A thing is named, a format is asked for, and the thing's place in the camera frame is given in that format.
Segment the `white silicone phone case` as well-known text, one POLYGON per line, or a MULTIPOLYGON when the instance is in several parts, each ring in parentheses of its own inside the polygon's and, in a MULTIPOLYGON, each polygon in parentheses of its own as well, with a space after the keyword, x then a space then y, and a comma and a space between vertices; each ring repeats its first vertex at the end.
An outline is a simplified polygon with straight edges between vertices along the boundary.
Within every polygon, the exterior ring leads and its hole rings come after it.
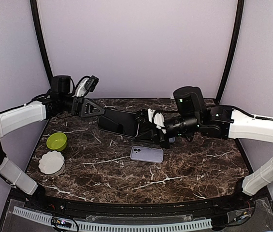
POLYGON ((132 160, 162 163, 164 158, 164 151, 162 149, 133 146, 130 153, 132 160))

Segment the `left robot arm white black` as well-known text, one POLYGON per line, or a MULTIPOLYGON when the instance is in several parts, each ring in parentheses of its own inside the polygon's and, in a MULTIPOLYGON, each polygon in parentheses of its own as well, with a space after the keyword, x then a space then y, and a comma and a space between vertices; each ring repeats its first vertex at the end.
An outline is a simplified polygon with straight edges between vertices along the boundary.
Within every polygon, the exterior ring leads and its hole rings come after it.
POLYGON ((105 109, 87 97, 95 90, 98 82, 99 78, 93 75, 84 76, 78 83, 71 76, 57 75, 51 79, 51 87, 46 93, 0 112, 0 177, 12 187, 31 196, 31 203, 40 211, 45 211, 50 206, 49 199, 40 193, 44 188, 8 157, 2 141, 26 127, 32 128, 34 124, 64 112, 80 118, 103 115, 105 109))

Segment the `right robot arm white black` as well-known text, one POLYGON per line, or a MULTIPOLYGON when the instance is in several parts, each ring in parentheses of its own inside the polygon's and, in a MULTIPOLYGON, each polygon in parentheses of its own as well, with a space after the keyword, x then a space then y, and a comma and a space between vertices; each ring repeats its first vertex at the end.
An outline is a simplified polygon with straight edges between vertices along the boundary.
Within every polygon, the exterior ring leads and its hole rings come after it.
MULTIPOLYGON (((181 87, 173 92, 178 116, 165 119, 162 110, 143 109, 136 113, 139 132, 135 138, 169 148, 169 139, 182 136, 191 141, 196 132, 219 139, 250 139, 273 143, 273 117, 247 113, 229 105, 207 106, 199 87, 181 87)), ((252 174, 236 183, 228 205, 238 210, 260 189, 273 182, 273 157, 252 174)))

